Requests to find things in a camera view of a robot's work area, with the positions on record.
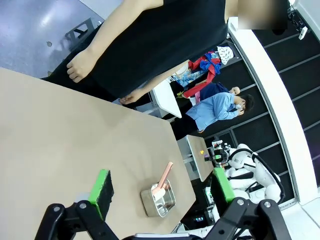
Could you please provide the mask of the person right hand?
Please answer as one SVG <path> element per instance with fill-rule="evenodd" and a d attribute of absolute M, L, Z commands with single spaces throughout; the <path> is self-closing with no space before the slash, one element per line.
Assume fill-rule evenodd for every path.
<path fill-rule="evenodd" d="M 79 52 L 67 65 L 68 77 L 79 83 L 92 71 L 97 62 L 96 56 L 91 50 L 85 49 Z"/>

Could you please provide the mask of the person left hand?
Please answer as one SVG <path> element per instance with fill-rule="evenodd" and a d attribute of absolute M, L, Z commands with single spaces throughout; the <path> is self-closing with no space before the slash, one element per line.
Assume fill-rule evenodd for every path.
<path fill-rule="evenodd" d="M 135 103 L 137 100 L 139 100 L 145 94 L 146 94 L 146 92 L 144 91 L 143 88 L 137 88 L 137 89 L 133 90 L 131 93 L 129 93 L 127 96 L 120 98 L 119 102 L 123 105 Z"/>

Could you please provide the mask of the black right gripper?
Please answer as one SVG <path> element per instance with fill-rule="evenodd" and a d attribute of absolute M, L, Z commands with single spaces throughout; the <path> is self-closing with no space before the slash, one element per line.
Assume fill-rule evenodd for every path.
<path fill-rule="evenodd" d="M 216 149 L 213 151 L 213 162 L 217 165 L 223 165 L 228 162 L 229 153 L 225 149 Z"/>

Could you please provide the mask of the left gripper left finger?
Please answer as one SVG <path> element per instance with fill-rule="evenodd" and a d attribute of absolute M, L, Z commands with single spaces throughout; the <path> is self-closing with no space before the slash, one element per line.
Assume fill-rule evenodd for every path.
<path fill-rule="evenodd" d="M 35 239 L 73 240 L 77 233 L 86 232 L 92 240 L 116 240 L 106 223 L 113 195 L 111 171 L 102 169 L 87 199 L 69 207 L 53 203 L 46 208 Z"/>

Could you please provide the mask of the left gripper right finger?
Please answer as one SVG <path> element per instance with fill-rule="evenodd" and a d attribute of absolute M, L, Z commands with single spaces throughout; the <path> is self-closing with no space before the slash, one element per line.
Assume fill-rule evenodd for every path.
<path fill-rule="evenodd" d="M 291 236 L 278 204 L 271 199 L 253 203 L 236 197 L 223 168 L 212 172 L 210 192 L 219 219 L 209 232 L 211 240 L 240 240 L 249 231 L 253 240 L 290 240 Z"/>

